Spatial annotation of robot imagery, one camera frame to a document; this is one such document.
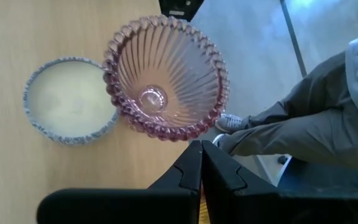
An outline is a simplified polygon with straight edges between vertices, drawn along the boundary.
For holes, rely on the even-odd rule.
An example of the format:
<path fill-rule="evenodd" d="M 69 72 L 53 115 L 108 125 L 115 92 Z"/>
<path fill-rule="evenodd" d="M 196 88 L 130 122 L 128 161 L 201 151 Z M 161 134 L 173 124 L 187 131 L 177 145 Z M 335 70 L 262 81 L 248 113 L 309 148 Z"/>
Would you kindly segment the person's shoe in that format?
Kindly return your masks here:
<path fill-rule="evenodd" d="M 246 128 L 250 116 L 242 118 L 234 114 L 222 114 L 214 126 L 224 133 L 234 133 Z"/>

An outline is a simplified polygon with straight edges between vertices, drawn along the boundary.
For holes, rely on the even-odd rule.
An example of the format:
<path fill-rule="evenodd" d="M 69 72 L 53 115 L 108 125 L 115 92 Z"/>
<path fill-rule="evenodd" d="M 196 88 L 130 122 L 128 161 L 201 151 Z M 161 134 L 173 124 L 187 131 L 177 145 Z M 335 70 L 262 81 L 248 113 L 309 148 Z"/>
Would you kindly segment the person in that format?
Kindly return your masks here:
<path fill-rule="evenodd" d="M 245 129 L 219 132 L 213 142 L 230 155 L 288 154 L 358 170 L 358 38 Z"/>

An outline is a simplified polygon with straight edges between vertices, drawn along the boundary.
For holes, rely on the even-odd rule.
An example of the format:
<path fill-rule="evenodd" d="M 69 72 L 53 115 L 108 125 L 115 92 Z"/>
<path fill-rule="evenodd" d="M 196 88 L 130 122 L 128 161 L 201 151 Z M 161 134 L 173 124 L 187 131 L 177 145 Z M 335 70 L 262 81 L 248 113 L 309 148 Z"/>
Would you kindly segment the black front frame beam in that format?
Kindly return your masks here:
<path fill-rule="evenodd" d="M 176 17 L 190 22 L 204 0 L 158 0 L 161 13 L 164 16 Z"/>

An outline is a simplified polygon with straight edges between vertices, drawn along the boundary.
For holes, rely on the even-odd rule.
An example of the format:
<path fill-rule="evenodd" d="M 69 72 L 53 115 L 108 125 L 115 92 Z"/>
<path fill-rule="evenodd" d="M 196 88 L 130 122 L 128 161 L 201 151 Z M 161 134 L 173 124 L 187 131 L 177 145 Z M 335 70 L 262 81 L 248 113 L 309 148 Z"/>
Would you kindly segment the white candle in patterned tin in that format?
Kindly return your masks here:
<path fill-rule="evenodd" d="M 84 57 L 63 57 L 32 73 L 23 91 L 31 125 L 64 145 L 89 144 L 110 131 L 119 110 L 105 91 L 102 66 Z"/>

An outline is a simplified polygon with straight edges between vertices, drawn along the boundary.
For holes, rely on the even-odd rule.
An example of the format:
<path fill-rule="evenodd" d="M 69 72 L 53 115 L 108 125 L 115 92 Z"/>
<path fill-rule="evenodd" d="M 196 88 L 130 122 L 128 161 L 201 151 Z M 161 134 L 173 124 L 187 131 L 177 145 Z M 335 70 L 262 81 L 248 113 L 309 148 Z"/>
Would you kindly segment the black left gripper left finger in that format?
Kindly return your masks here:
<path fill-rule="evenodd" d="M 193 141 L 146 189 L 62 189 L 46 196 L 37 224 L 198 224 L 202 145 Z"/>

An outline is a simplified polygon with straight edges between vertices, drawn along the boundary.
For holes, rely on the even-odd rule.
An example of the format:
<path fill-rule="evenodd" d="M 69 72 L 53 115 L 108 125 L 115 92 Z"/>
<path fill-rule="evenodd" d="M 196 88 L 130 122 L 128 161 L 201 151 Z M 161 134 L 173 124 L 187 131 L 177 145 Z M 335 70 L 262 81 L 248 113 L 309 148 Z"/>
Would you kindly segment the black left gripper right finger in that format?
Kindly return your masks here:
<path fill-rule="evenodd" d="M 358 192 L 281 189 L 202 142 L 211 224 L 358 224 Z"/>

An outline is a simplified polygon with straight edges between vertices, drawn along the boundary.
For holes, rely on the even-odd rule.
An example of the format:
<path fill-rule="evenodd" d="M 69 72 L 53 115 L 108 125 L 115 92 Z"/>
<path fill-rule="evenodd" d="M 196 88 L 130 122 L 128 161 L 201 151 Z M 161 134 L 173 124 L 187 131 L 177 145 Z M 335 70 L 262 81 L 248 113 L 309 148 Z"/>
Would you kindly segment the dark chair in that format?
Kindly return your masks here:
<path fill-rule="evenodd" d="M 281 156 L 278 187 L 310 192 L 358 192 L 358 171 Z"/>

